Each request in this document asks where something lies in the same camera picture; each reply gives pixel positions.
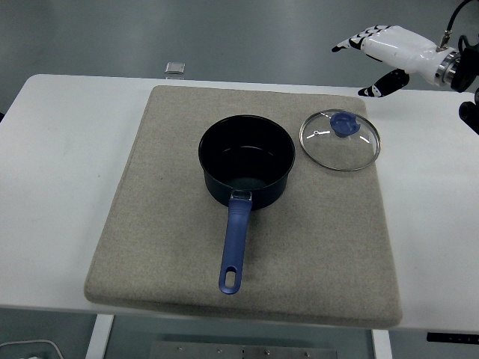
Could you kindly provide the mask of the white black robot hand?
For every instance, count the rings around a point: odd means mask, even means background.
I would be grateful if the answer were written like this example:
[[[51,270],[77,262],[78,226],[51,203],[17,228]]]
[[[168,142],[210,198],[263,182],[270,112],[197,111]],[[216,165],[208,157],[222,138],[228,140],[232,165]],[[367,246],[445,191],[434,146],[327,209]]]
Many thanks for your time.
[[[460,61],[455,48],[439,48],[434,42],[398,25],[375,25],[366,28],[332,48],[356,49],[393,68],[382,78],[358,92],[360,96],[384,97],[404,88],[409,76],[420,74],[439,87],[451,85]]]

